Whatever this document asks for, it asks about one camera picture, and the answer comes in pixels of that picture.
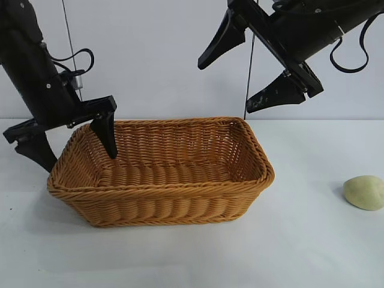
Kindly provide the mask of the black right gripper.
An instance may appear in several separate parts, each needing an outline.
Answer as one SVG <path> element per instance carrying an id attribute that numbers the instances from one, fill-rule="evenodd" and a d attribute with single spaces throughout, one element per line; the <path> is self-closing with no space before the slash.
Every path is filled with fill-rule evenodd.
<path id="1" fill-rule="evenodd" d="M 246 101 L 247 113 L 301 104 L 305 101 L 305 93 L 313 97 L 323 91 L 320 80 L 305 62 L 315 51 L 305 31 L 307 22 L 304 19 L 280 13 L 269 16 L 255 1 L 228 1 L 227 6 L 216 34 L 198 58 L 198 68 L 204 70 L 244 43 L 246 27 L 284 67 L 274 81 Z"/>

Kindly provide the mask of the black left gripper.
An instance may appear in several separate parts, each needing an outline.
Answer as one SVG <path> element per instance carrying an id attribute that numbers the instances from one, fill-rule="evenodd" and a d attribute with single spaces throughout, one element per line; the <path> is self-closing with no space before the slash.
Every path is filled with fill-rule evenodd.
<path id="1" fill-rule="evenodd" d="M 46 132 L 56 127 L 73 127 L 91 121 L 91 130 L 111 159 L 118 150 L 115 141 L 117 108 L 112 96 L 81 101 L 72 80 L 84 70 L 58 72 L 59 59 L 50 55 L 44 44 L 7 44 L 1 46 L 1 64 L 22 96 L 32 119 L 4 132 L 8 142 L 17 142 L 15 151 L 37 163 L 49 173 L 57 157 Z"/>

